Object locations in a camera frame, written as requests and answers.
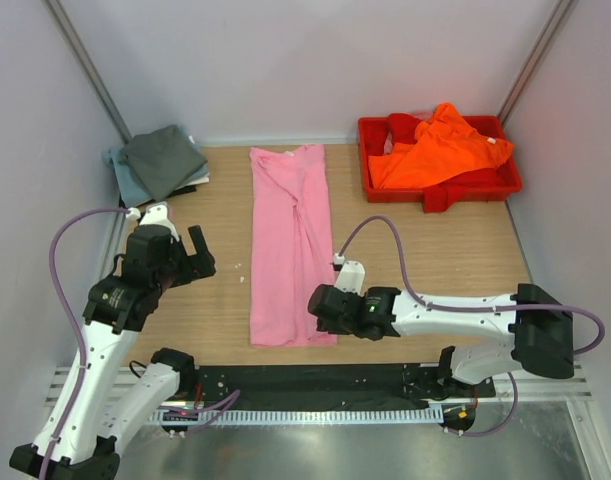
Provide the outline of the pink t-shirt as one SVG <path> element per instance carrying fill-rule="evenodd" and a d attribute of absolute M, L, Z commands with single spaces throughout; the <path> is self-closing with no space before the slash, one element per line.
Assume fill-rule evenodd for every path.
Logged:
<path fill-rule="evenodd" d="M 325 147 L 252 148 L 250 343 L 255 347 L 333 346 L 308 313 L 311 294 L 331 285 L 333 241 Z"/>

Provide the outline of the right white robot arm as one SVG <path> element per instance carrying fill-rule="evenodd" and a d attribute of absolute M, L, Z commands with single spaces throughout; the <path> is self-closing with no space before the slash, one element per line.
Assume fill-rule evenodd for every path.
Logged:
<path fill-rule="evenodd" d="M 533 284 L 494 297 L 419 298 L 395 287 L 358 294 L 320 285 L 308 311 L 318 331 L 334 335 L 372 341 L 430 334 L 478 338 L 476 345 L 442 350 L 435 381 L 449 396 L 517 370 L 553 380 L 574 375 L 573 317 Z"/>

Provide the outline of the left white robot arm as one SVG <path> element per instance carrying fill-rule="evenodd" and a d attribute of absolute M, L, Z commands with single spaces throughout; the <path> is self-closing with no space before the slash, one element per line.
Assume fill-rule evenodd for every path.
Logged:
<path fill-rule="evenodd" d="M 167 225 L 142 223 L 129 235 L 121 273 L 89 292 L 79 350 L 55 408 L 34 441 L 13 450 L 12 469 L 35 479 L 113 479 L 148 417 L 166 400 L 195 392 L 193 356 L 162 348 L 138 382 L 106 407 L 125 357 L 165 291 L 216 272 L 200 226 L 188 233 L 194 254 Z"/>

